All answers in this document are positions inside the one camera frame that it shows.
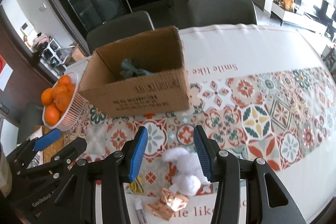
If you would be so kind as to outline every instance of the floor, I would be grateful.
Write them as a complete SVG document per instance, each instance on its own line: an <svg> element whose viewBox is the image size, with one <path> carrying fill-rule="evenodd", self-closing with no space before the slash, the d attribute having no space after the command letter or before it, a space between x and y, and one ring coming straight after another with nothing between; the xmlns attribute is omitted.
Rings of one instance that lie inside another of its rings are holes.
<svg viewBox="0 0 336 224"><path fill-rule="evenodd" d="M261 11L258 7L255 6L255 11L257 14L258 25L271 25L271 26L279 26L280 20L276 18L269 18L263 11ZM326 46L332 48L333 43L326 37L316 34L307 29L294 26L291 24L283 23L280 28L298 30L299 33L307 40L307 42L315 49L315 51L321 55L325 50Z"/></svg>

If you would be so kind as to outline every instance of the white plastic basket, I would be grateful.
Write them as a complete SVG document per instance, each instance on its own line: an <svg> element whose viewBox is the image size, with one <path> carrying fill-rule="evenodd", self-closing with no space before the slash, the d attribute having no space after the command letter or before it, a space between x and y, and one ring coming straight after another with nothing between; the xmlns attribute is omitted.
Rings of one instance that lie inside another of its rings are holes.
<svg viewBox="0 0 336 224"><path fill-rule="evenodd" d="M43 123L44 125L49 129L58 128L61 131L67 131L70 130L75 123L78 121L80 115L83 112L86 100L77 92L78 86L79 86L79 80L78 75L75 72L69 72L67 75L71 78L71 83L76 84L75 92L73 93L73 96L71 98L70 104L67 108L67 110L64 112L61 119L58 121L57 124L54 126L50 126L46 123L44 120L44 112L46 110L46 107L43 108Z"/></svg>

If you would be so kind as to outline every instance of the orange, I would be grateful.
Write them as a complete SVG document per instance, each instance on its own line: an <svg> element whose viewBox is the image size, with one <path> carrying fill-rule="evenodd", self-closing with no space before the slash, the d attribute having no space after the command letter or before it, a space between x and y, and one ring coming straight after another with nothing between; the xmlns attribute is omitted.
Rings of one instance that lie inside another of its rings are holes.
<svg viewBox="0 0 336 224"><path fill-rule="evenodd" d="M60 119L60 112L53 103L46 108L44 112L44 120L48 125L54 126L55 124L57 124L59 119Z"/></svg>
<svg viewBox="0 0 336 224"><path fill-rule="evenodd" d="M71 94L67 91L61 91L56 95L55 105L60 111L65 112L70 104L70 101Z"/></svg>
<svg viewBox="0 0 336 224"><path fill-rule="evenodd" d="M55 99L56 95L61 91L68 92L68 89L67 89L66 85L56 85L56 86L54 86L54 88L52 89L52 97Z"/></svg>
<svg viewBox="0 0 336 224"><path fill-rule="evenodd" d="M52 93L53 89L46 89L44 92L42 92L41 102L44 106L50 106L54 102Z"/></svg>
<svg viewBox="0 0 336 224"><path fill-rule="evenodd" d="M62 75L59 79L58 79L58 84L59 85L69 85L71 84L71 78L69 75Z"/></svg>
<svg viewBox="0 0 336 224"><path fill-rule="evenodd" d="M68 92L73 95L76 89L76 84L69 84L67 85Z"/></svg>

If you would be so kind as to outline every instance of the gray chair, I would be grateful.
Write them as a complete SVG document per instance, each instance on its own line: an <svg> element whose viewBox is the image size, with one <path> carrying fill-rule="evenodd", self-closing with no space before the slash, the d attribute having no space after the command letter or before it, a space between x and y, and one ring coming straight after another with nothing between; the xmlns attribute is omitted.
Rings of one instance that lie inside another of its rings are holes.
<svg viewBox="0 0 336 224"><path fill-rule="evenodd" d="M150 30L154 30L154 25L149 14L145 11L138 11L95 28L87 34L86 41L92 53L96 48L110 42Z"/></svg>
<svg viewBox="0 0 336 224"><path fill-rule="evenodd" d="M34 126L42 126L43 107L29 102L26 110L20 119L17 133L17 144L23 143L34 132Z"/></svg>
<svg viewBox="0 0 336 224"><path fill-rule="evenodd" d="M189 0L187 7L191 27L257 24L257 15L251 0Z"/></svg>

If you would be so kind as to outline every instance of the stuffed bunny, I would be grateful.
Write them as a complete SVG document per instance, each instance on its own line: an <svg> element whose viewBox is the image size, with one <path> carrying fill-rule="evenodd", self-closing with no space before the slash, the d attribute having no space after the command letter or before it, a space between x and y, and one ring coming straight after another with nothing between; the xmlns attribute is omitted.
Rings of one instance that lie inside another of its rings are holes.
<svg viewBox="0 0 336 224"><path fill-rule="evenodd" d="M172 178L173 185L169 188L171 192L194 196L201 185L210 184L203 175L196 153L189 153L182 147L171 148L162 154L162 160L173 162L178 170Z"/></svg>

